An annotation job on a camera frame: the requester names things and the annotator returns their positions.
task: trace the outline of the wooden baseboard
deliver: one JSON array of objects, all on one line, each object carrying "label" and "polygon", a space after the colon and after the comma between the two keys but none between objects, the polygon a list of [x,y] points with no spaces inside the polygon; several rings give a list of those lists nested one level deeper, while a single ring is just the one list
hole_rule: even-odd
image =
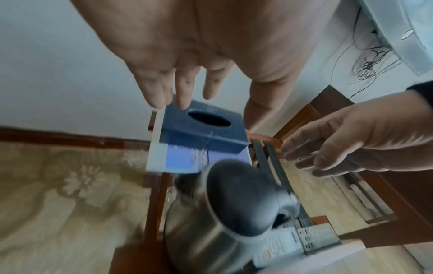
[{"label": "wooden baseboard", "polygon": [[149,151],[150,142],[0,127],[0,142]]}]

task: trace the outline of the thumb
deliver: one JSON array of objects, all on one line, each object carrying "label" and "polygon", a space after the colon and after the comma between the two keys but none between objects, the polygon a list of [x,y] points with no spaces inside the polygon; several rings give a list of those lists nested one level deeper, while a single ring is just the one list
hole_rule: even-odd
[{"label": "thumb", "polygon": [[366,128],[357,123],[343,122],[321,146],[314,159],[315,167],[321,170],[333,168],[348,154],[362,147],[368,138]]}]

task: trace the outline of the hand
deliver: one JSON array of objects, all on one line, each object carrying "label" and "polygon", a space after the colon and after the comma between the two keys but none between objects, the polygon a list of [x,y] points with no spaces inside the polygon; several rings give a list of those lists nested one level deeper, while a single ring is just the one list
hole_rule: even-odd
[{"label": "hand", "polygon": [[216,96],[234,63],[252,79],[244,112],[254,130],[284,103],[339,0],[72,0],[126,62],[147,102],[186,109],[200,67]]},{"label": "hand", "polygon": [[287,160],[301,158],[297,168],[316,168],[317,177],[365,169],[431,169],[433,111],[416,91],[396,93],[313,121],[291,135],[281,150]]}]

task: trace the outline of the kettle handle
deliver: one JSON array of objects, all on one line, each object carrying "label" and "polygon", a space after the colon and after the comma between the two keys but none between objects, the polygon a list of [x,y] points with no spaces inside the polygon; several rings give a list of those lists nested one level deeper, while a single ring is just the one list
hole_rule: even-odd
[{"label": "kettle handle", "polygon": [[299,215],[301,203],[295,193],[289,193],[282,187],[276,189],[276,196],[280,206],[278,213],[285,216],[281,222],[284,225]]}]

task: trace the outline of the remote control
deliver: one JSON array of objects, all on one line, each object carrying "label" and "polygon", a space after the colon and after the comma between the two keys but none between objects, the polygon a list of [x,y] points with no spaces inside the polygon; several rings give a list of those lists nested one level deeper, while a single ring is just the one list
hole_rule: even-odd
[{"label": "remote control", "polygon": [[299,228],[298,234],[305,252],[311,252],[340,242],[340,239],[329,223]]},{"label": "remote control", "polygon": [[273,229],[260,252],[253,257],[253,264],[263,268],[280,259],[303,253],[296,228]]}]

